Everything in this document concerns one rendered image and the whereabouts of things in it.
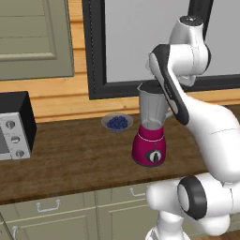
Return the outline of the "olive wall cupboard door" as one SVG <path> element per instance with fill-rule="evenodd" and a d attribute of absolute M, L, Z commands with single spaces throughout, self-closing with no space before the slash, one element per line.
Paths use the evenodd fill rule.
<path fill-rule="evenodd" d="M 0 0 L 0 81 L 73 75 L 68 0 Z"/>

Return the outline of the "grey bowl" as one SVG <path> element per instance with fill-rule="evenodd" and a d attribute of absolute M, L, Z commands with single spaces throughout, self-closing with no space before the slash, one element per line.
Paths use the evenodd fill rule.
<path fill-rule="evenodd" d="M 111 129 L 111 128 L 107 127 L 107 122 L 108 122 L 109 120 L 111 120 L 111 119 L 112 119 L 113 117 L 115 117 L 115 116 L 125 116 L 126 119 L 127 119 L 127 127 L 124 128 L 124 129 L 118 129 L 118 130 L 116 130 L 116 129 Z M 133 125 L 133 118 L 132 118 L 130 115 L 125 114 L 125 113 L 112 112 L 112 113 L 106 114 L 106 115 L 101 119 L 101 124 L 102 124 L 102 126 L 104 126 L 105 128 L 109 129 L 109 130 L 112 131 L 112 132 L 122 132 L 122 131 L 130 128 L 130 127 Z"/>

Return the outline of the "olive drawer front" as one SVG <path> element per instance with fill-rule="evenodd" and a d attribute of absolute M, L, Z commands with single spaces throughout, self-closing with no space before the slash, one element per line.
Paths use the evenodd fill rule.
<path fill-rule="evenodd" d="M 134 188 L 134 192 L 145 193 L 150 183 L 131 185 L 125 187 L 113 187 L 96 191 L 97 203 L 99 205 L 107 205 L 112 203 L 124 203 L 144 199 L 145 197 L 133 197 L 129 192 L 130 188 Z"/>
<path fill-rule="evenodd" d="M 56 206 L 56 200 L 61 201 L 61 205 L 58 210 L 39 213 L 37 210 L 37 203 L 41 203 L 42 208 L 52 208 Z M 31 202 L 20 202 L 14 206 L 15 216 L 14 219 L 24 218 L 37 218 L 47 215 L 56 215 L 65 212 L 72 212 L 74 210 L 83 210 L 86 208 L 95 206 L 95 194 L 93 191 L 86 193 L 71 194 L 65 196 L 58 196 L 54 198 L 41 199 Z"/>

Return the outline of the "black and silver toaster oven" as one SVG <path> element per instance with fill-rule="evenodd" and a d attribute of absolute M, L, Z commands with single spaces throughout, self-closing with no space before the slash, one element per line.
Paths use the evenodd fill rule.
<path fill-rule="evenodd" d="M 15 122 L 15 127 L 6 127 L 6 121 Z M 0 160 L 30 158 L 37 133 L 37 125 L 27 91 L 0 93 Z M 20 141 L 12 143 L 11 137 Z M 16 151 L 23 150 L 23 157 Z"/>

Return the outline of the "blueberries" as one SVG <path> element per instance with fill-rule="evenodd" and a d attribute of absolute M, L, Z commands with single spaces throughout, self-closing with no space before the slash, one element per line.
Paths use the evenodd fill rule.
<path fill-rule="evenodd" d="M 125 116 L 115 116 L 107 122 L 107 127 L 111 129 L 124 129 L 128 126 L 128 120 Z"/>

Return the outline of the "olive base cupboard door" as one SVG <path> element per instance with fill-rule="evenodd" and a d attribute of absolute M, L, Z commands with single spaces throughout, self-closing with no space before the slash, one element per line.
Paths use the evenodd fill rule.
<path fill-rule="evenodd" d="M 97 218 L 99 240 L 144 240 L 157 223 L 158 211 L 140 199 L 101 205 Z"/>
<path fill-rule="evenodd" d="M 18 240 L 98 240 L 94 208 L 8 221 L 11 235 L 13 226 L 19 227 Z"/>

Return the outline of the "magenta blender with clear jar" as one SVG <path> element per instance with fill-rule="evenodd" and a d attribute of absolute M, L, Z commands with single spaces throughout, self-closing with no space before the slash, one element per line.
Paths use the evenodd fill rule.
<path fill-rule="evenodd" d="M 133 140 L 131 155 L 144 167 L 156 167 L 165 160 L 163 125 L 173 113 L 156 80 L 141 83 L 138 90 L 141 123 Z"/>

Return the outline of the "black framed window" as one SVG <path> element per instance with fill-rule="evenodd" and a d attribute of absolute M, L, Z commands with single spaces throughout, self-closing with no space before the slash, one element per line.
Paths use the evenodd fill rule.
<path fill-rule="evenodd" d="M 137 86 L 143 82 L 107 82 L 105 0 L 82 0 L 88 94 L 90 99 L 127 98 L 138 96 Z M 198 77 L 187 92 L 240 88 L 240 73 Z"/>

